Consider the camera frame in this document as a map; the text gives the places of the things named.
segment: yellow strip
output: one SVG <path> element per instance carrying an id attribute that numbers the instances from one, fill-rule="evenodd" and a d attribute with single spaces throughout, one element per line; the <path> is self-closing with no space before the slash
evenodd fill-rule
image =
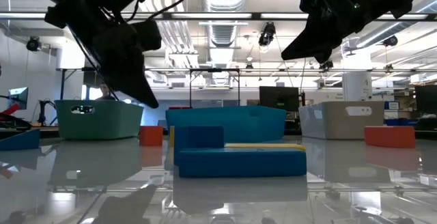
<path id="1" fill-rule="evenodd" d="M 227 143 L 226 148 L 293 148 L 306 151 L 303 145 L 295 143 Z"/>
<path id="2" fill-rule="evenodd" d="M 175 126 L 170 126 L 170 148 L 175 147 Z"/>

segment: teal plastic bin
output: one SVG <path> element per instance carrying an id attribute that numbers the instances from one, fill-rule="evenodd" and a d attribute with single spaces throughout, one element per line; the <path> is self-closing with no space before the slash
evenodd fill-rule
<path id="1" fill-rule="evenodd" d="M 277 141 L 284 136 L 287 112 L 262 106 L 166 111 L 170 126 L 222 126 L 225 143 Z"/>
<path id="2" fill-rule="evenodd" d="M 56 100 L 59 135 L 68 140 L 138 136 L 143 107 L 114 100 Z"/>

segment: computer monitor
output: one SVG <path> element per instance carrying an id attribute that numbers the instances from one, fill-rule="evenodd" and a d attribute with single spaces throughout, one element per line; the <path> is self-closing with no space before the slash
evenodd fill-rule
<path id="1" fill-rule="evenodd" d="M 9 90 L 8 109 L 17 104 L 20 110 L 27 109 L 27 97 L 29 95 L 29 88 L 22 87 Z"/>
<path id="2" fill-rule="evenodd" d="M 417 111 L 437 113 L 437 85 L 416 86 Z"/>
<path id="3" fill-rule="evenodd" d="M 259 105 L 299 111 L 299 89 L 297 87 L 259 87 Z"/>

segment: blue foam block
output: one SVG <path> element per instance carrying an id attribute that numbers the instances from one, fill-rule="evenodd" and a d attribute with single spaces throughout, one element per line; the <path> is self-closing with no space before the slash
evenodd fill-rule
<path id="1" fill-rule="evenodd" d="M 185 148 L 223 148 L 224 132 L 221 126 L 176 126 L 174 164 L 179 163 L 179 152 Z"/>
<path id="2" fill-rule="evenodd" d="M 178 166 L 185 178 L 303 176 L 307 155 L 285 148 L 186 148 Z"/>
<path id="3" fill-rule="evenodd" d="M 0 140 L 0 151 L 2 150 L 30 150 L 40 147 L 40 130 L 30 130 Z"/>
<path id="4" fill-rule="evenodd" d="M 222 126 L 226 143 L 282 139 L 286 115 L 284 110 L 261 106 L 166 111 L 168 126 Z"/>

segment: white plastic bin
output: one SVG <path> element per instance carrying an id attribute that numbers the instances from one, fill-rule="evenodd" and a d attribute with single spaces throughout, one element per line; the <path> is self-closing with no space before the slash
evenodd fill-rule
<path id="1" fill-rule="evenodd" d="M 364 139 L 364 127 L 384 125 L 383 101 L 333 101 L 299 108 L 304 137 Z"/>

